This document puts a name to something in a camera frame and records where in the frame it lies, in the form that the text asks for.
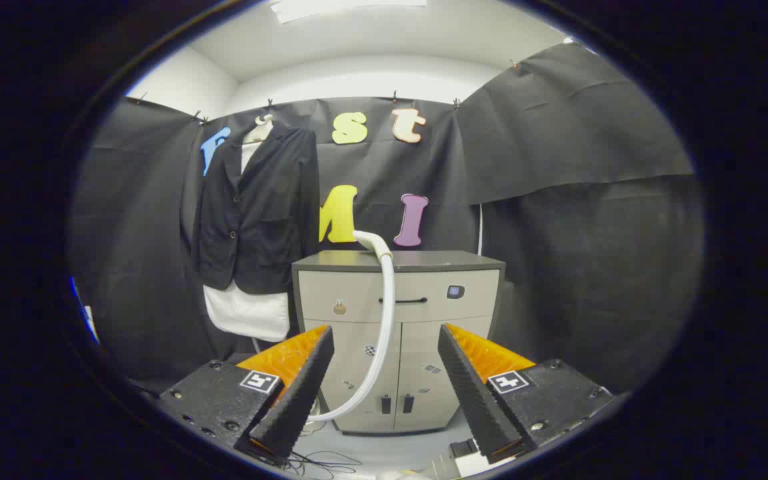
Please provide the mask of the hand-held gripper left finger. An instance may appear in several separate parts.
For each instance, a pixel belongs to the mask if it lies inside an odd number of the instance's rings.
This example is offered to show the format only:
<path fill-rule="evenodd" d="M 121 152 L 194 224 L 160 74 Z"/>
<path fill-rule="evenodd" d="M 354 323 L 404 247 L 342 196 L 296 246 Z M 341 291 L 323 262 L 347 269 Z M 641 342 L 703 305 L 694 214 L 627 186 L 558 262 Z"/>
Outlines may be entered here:
<path fill-rule="evenodd" d="M 208 443 L 280 467 L 308 422 L 334 351 L 332 328 L 318 326 L 244 361 L 208 361 L 157 404 Z"/>

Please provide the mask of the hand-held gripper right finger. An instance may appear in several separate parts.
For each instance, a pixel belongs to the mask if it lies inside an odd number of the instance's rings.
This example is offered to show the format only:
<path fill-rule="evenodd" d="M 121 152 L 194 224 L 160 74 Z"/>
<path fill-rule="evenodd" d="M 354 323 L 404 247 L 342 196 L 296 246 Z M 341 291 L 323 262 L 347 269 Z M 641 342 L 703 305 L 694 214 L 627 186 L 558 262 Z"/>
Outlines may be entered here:
<path fill-rule="evenodd" d="M 530 361 L 454 324 L 438 353 L 479 452 L 491 464 L 572 435 L 615 396 L 560 359 Z"/>

